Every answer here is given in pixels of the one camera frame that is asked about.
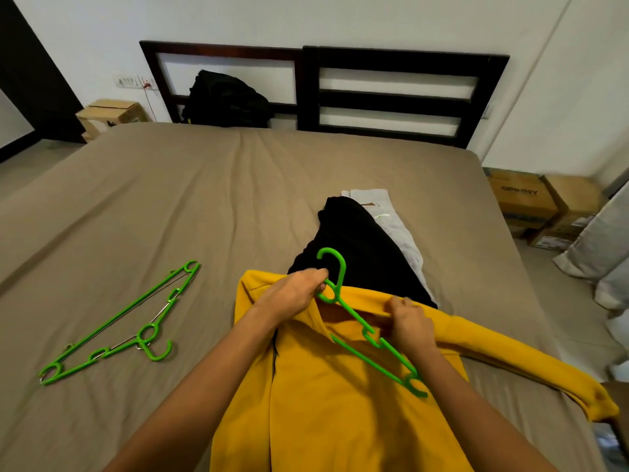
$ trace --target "brown bed sheet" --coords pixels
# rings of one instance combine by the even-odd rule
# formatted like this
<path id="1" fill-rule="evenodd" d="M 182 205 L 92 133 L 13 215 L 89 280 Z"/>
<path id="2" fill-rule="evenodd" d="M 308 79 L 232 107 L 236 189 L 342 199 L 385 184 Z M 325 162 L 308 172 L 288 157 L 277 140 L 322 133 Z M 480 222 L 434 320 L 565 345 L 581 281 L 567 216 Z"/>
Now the brown bed sheet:
<path id="1" fill-rule="evenodd" d="M 386 188 L 430 289 L 460 315 L 553 356 L 555 342 L 476 156 L 456 148 L 270 129 L 122 125 L 0 203 L 0 469 L 96 471 L 230 329 L 238 278 L 286 272 L 344 189 Z M 51 386 L 65 346 L 195 259 L 162 363 L 127 350 Z M 76 352 L 135 333 L 165 291 Z M 561 471 L 603 471 L 562 393 L 466 360 L 474 387 Z M 208 458 L 199 470 L 206 470 Z"/>

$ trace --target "black bag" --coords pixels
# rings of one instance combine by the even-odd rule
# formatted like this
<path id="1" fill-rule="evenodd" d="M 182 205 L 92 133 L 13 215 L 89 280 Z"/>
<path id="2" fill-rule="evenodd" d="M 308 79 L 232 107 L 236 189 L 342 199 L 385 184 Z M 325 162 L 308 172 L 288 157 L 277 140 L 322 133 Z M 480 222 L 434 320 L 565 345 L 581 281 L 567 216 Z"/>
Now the black bag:
<path id="1" fill-rule="evenodd" d="M 269 127 L 273 111 L 267 98 L 238 78 L 201 70 L 182 116 L 185 123 L 221 127 Z"/>

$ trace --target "yellow sweatshirt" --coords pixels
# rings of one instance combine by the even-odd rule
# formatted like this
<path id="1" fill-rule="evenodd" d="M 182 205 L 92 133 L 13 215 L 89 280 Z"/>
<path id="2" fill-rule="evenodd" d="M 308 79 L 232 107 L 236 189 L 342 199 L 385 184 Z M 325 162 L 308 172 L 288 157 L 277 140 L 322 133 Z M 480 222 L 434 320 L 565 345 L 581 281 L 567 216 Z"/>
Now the yellow sweatshirt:
<path id="1" fill-rule="evenodd" d="M 284 275 L 249 270 L 236 296 L 237 322 Z M 382 311 L 389 294 L 345 286 L 358 312 Z M 467 380 L 460 355 L 560 389 L 590 421 L 618 414 L 605 389 L 587 374 L 523 343 L 422 305 L 440 349 Z M 210 471 L 471 471 L 435 400 L 420 399 L 330 338 L 333 333 L 398 377 L 407 371 L 374 348 L 353 318 L 324 323 L 317 303 L 277 330 L 240 384 L 212 443 Z M 426 390 L 421 383 L 414 384 Z"/>

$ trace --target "dark wooden headboard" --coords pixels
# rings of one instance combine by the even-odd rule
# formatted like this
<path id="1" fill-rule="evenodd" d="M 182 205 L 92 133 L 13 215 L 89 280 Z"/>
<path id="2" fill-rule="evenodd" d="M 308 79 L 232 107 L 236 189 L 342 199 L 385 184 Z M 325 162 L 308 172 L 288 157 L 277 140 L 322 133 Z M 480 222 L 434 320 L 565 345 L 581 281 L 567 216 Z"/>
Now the dark wooden headboard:
<path id="1" fill-rule="evenodd" d="M 272 102 L 276 114 L 297 116 L 297 129 L 331 133 L 358 134 L 417 140 L 466 148 L 481 120 L 481 116 L 500 80 L 509 56 L 504 54 L 440 53 L 433 51 L 404 51 L 397 49 L 360 49 L 303 47 L 266 48 L 197 43 L 167 43 L 140 41 L 155 83 L 174 123 L 181 122 L 177 106 L 184 105 L 187 96 L 174 94 L 165 78 L 159 54 L 192 54 L 220 58 L 290 61 L 295 66 L 296 104 Z M 476 85 L 469 99 L 410 94 L 385 94 L 319 88 L 322 68 L 367 70 L 402 73 L 423 73 L 474 77 Z M 321 108 L 346 108 L 401 112 L 426 116 L 446 116 L 460 119 L 452 136 L 387 129 L 322 125 Z"/>

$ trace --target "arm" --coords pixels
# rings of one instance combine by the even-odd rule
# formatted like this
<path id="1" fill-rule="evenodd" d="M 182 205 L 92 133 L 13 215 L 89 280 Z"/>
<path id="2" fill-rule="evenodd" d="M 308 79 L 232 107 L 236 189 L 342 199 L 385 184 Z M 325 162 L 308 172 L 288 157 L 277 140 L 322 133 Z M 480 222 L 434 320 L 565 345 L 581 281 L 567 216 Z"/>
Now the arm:
<path id="1" fill-rule="evenodd" d="M 103 472 L 191 471 L 266 337 L 308 306 L 325 269 L 295 272 L 269 287 L 184 378 Z"/>
<path id="2" fill-rule="evenodd" d="M 420 372 L 476 472 L 557 472 L 443 357 L 433 322 L 419 306 L 392 297 L 388 311 L 398 344 Z"/>

